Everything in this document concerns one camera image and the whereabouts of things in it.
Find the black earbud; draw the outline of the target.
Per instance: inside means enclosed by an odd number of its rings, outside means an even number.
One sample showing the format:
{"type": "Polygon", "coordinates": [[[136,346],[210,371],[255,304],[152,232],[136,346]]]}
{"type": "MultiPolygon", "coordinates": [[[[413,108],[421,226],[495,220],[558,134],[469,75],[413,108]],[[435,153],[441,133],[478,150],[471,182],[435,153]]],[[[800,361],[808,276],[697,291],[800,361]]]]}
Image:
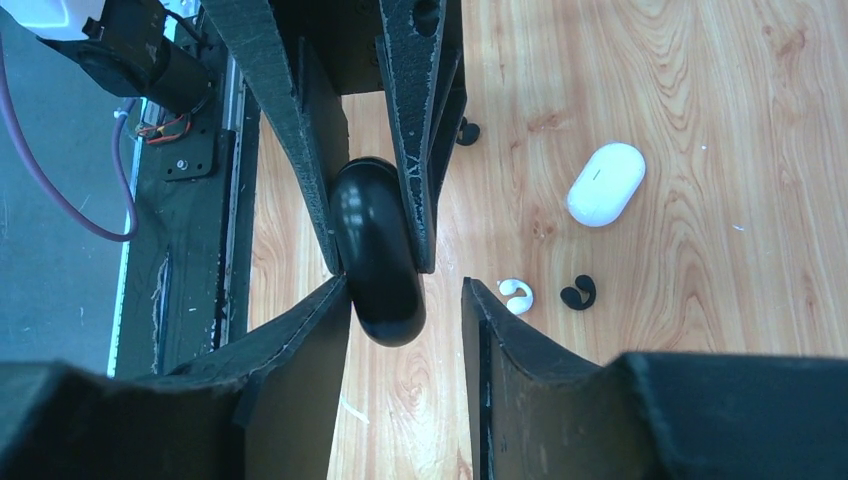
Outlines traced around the black earbud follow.
{"type": "Polygon", "coordinates": [[[573,286],[564,287],[560,299],[570,309],[583,311],[592,307],[597,298],[597,287],[594,280],[585,274],[578,275],[573,286]]]}
{"type": "Polygon", "coordinates": [[[475,144],[481,135],[481,128],[477,123],[469,122],[466,117],[461,119],[456,143],[460,146],[471,146],[475,144]]]}

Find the black charging case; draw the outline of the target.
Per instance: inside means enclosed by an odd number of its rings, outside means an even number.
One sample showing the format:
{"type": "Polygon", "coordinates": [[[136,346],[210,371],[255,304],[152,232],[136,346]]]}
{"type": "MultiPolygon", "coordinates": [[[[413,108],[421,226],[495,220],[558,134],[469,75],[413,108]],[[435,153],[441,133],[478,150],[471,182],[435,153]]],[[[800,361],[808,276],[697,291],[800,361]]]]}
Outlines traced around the black charging case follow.
{"type": "Polygon", "coordinates": [[[376,157],[346,164],[331,187],[330,213],[362,329],[384,347],[410,343],[426,308],[396,167],[376,157]]]}

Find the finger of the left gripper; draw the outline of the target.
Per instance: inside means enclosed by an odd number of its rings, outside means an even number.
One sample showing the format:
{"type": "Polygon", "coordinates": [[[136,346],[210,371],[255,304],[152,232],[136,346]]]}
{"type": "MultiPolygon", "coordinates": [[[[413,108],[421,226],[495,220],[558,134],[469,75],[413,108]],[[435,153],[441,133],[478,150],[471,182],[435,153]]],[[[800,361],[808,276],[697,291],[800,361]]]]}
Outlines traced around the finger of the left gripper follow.
{"type": "Polygon", "coordinates": [[[438,199],[467,102],[458,1],[382,1],[376,37],[417,268],[436,264],[438,199]]]}
{"type": "Polygon", "coordinates": [[[305,2],[203,6],[284,148],[328,270],[340,273],[329,186],[349,158],[347,120],[310,39],[305,2]]]}

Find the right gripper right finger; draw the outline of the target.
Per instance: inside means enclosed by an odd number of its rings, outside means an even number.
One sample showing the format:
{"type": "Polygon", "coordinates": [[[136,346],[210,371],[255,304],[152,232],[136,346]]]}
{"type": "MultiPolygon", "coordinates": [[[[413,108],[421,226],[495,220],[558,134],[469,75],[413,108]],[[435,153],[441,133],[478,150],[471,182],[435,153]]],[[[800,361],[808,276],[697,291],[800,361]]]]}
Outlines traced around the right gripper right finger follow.
{"type": "Polygon", "coordinates": [[[599,366],[466,278],[477,479],[843,479],[843,359],[626,352],[599,366]]]}

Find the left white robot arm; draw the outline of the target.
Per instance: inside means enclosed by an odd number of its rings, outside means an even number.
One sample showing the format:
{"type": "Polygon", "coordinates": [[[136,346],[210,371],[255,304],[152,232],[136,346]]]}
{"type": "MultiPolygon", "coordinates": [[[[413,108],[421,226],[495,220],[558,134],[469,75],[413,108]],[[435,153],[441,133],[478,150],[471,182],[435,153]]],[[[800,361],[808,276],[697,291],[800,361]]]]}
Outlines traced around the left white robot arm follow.
{"type": "MultiPolygon", "coordinates": [[[[213,75],[197,53],[167,38],[159,1],[6,1],[3,8],[116,96],[144,97],[177,115],[212,100],[213,75]]],[[[274,129],[335,273],[329,189],[349,160],[341,100],[384,93],[413,259],[420,272],[433,272],[452,151],[480,135],[465,116],[460,3],[205,1],[202,9],[274,129]]]]}

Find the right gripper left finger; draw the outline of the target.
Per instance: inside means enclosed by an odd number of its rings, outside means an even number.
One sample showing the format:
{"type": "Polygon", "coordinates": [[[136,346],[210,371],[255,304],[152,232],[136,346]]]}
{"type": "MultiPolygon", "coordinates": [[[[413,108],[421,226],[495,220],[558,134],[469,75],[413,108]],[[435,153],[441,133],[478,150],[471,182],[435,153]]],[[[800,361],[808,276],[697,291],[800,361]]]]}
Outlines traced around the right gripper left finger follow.
{"type": "Polygon", "coordinates": [[[5,479],[323,479],[351,320],[335,277],[164,375],[1,366],[5,479]]]}

